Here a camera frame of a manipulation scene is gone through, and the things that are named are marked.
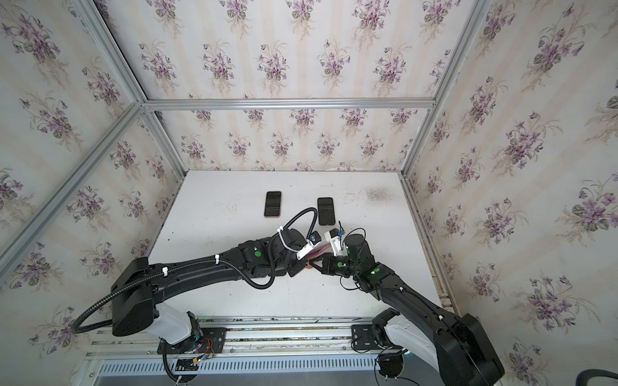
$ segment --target gray floor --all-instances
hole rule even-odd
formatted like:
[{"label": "gray floor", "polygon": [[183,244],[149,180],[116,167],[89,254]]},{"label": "gray floor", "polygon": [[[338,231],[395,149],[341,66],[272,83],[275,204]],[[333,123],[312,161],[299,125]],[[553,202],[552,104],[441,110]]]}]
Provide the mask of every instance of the gray floor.
[{"label": "gray floor", "polygon": [[[413,355],[404,357],[404,371],[402,377],[418,382],[420,386],[444,386],[440,375],[428,364]],[[384,381],[378,375],[382,386],[414,385],[407,380],[394,382]],[[333,371],[333,372],[293,372],[282,374],[237,374],[197,376],[190,383],[191,386],[225,385],[225,386],[376,386],[372,371]],[[95,386],[173,386],[174,383],[167,376],[148,377],[100,377]]]}]

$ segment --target slotted metal panel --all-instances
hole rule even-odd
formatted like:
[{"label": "slotted metal panel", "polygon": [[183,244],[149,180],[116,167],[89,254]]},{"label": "slotted metal panel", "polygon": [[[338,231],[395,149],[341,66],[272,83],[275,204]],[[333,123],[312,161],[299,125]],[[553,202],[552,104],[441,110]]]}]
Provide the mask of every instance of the slotted metal panel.
[{"label": "slotted metal panel", "polygon": [[[199,370],[174,371],[175,374],[253,374],[269,372],[313,372],[313,371],[373,371],[375,355],[298,355],[226,357],[207,359],[200,363]],[[177,359],[170,359],[173,370]],[[149,359],[107,359],[98,376],[145,376],[165,375],[160,358]]]}]

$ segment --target white table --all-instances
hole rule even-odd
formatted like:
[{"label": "white table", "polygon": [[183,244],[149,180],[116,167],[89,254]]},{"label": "white table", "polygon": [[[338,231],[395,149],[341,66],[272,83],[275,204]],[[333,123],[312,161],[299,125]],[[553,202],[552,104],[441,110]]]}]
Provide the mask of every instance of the white table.
[{"label": "white table", "polygon": [[[264,218],[266,192],[281,191],[281,217]],[[385,263],[416,291],[439,303],[414,222],[396,173],[220,172],[188,173],[150,254],[151,264],[220,253],[247,240],[269,237],[296,213],[332,197],[344,230],[363,227],[376,261]],[[311,214],[292,226],[307,233]],[[316,224],[320,234],[333,228]],[[255,279],[265,283],[268,278]],[[352,279],[343,279],[353,288]],[[339,278],[305,269],[277,277],[267,290],[243,280],[185,292],[166,301],[199,316],[367,317],[388,305],[361,291],[346,291]]]}]

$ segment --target smartphone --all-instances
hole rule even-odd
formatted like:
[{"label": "smartphone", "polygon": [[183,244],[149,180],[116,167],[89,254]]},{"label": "smartphone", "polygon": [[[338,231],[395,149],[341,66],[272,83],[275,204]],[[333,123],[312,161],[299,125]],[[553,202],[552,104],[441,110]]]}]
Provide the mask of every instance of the smartphone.
[{"label": "smartphone", "polygon": [[320,225],[335,225],[335,204],[331,197],[318,198],[318,223]]},{"label": "smartphone", "polygon": [[281,192],[267,191],[264,217],[279,217],[281,215]]}]

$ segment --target floral wallpaper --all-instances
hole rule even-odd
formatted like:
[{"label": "floral wallpaper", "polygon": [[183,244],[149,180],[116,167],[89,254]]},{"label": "floral wallpaper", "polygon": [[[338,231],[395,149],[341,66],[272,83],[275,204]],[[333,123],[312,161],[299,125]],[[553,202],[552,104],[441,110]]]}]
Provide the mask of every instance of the floral wallpaper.
[{"label": "floral wallpaper", "polygon": [[409,176],[504,385],[618,370],[617,11],[495,0]]},{"label": "floral wallpaper", "polygon": [[377,98],[433,95],[473,1],[95,4],[150,99]]},{"label": "floral wallpaper", "polygon": [[[8,178],[3,183],[19,192]],[[0,283],[0,312],[5,315],[0,338],[19,347],[2,355],[3,381],[70,384],[74,366],[94,338],[72,334],[73,319],[109,291],[131,260],[146,255],[177,184],[171,166],[137,120]],[[17,192],[9,196],[9,204],[27,198]],[[109,312],[102,309],[91,319],[108,319]],[[38,371],[27,376],[12,371],[23,363]]]},{"label": "floral wallpaper", "polygon": [[401,170],[424,109],[164,111],[196,170]]},{"label": "floral wallpaper", "polygon": [[67,1],[0,4],[0,253],[129,105]]}]

